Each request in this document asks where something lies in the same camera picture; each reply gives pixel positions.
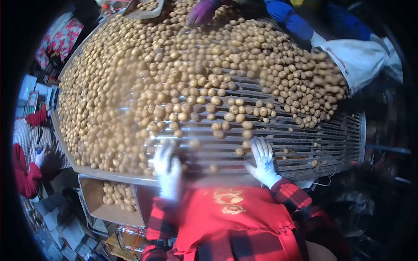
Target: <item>purple glove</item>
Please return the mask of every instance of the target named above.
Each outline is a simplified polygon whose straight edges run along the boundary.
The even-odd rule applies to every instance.
[[[187,15],[186,26],[193,28],[210,23],[221,5],[221,0],[201,0]]]

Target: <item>pile of potatoes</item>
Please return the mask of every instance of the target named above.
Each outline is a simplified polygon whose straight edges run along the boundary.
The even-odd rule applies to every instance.
[[[152,11],[158,7],[158,0],[150,0],[146,3],[139,3],[136,5],[136,8],[142,11]]]
[[[108,205],[118,205],[123,211],[135,212],[138,210],[133,193],[129,185],[115,182],[104,182],[103,203]]]
[[[235,75],[259,79],[262,92],[278,96],[301,128],[329,119],[335,102],[345,98],[345,81],[325,53],[301,50],[271,24],[239,18],[229,6],[215,12],[217,27],[186,28],[194,5],[165,1],[161,15],[148,20],[117,15],[74,58],[59,84],[58,114],[78,165],[154,175],[147,158],[154,137],[167,128],[183,137],[180,123],[198,121],[202,108],[214,120],[222,98],[238,89]],[[227,102],[225,122],[212,125],[217,138],[235,121],[251,139],[253,124],[245,115],[265,123],[276,116],[271,103],[251,108],[241,98]]]

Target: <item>blue sleeve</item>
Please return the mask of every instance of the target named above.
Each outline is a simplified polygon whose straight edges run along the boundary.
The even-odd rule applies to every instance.
[[[339,32],[339,38],[362,41],[370,40],[370,35],[373,33],[372,30],[347,9],[333,3],[328,3],[326,10],[335,27],[335,31]]]
[[[312,38],[314,29],[302,17],[295,14],[293,7],[281,1],[264,0],[264,2],[271,17],[284,24],[289,31],[302,40]]]

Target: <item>wire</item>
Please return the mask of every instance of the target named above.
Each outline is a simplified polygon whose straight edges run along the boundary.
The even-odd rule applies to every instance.
[[[321,183],[316,183],[316,182],[312,182],[312,184],[320,185],[320,186],[323,186],[323,187],[328,187],[329,185],[331,185],[331,177],[332,177],[332,176],[334,176],[335,172],[337,171],[337,169],[335,168],[335,166],[334,166],[334,165],[331,165],[331,166],[333,166],[333,167],[334,167],[334,173],[332,173],[331,175],[329,175],[329,176],[328,176],[328,178],[329,178],[329,183],[328,183],[328,185],[324,185],[324,184],[321,184]]]

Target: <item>red jacket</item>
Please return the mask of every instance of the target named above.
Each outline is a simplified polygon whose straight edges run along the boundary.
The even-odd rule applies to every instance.
[[[47,111],[41,109],[36,113],[26,116],[26,121],[31,126],[41,126],[46,123]],[[25,198],[34,198],[38,194],[43,175],[39,167],[34,163],[29,163],[29,170],[26,169],[26,158],[19,144],[15,143],[12,148],[13,168],[18,192]]]
[[[309,260],[305,240],[326,247],[338,261],[350,260],[343,236],[336,230],[328,215],[320,207],[312,205],[312,199],[305,191],[282,177],[273,185],[270,193],[278,204],[287,208],[293,220],[297,221],[297,229],[292,232],[303,261]],[[179,226],[177,210],[170,201],[154,198],[147,239],[169,239],[175,236]],[[259,255],[283,250],[278,237],[264,231],[230,231],[228,237],[236,260],[257,260]],[[219,241],[219,238],[204,240],[197,248],[197,259],[216,260],[214,257],[219,255]],[[167,249],[147,245],[142,253],[142,260],[168,260]]]

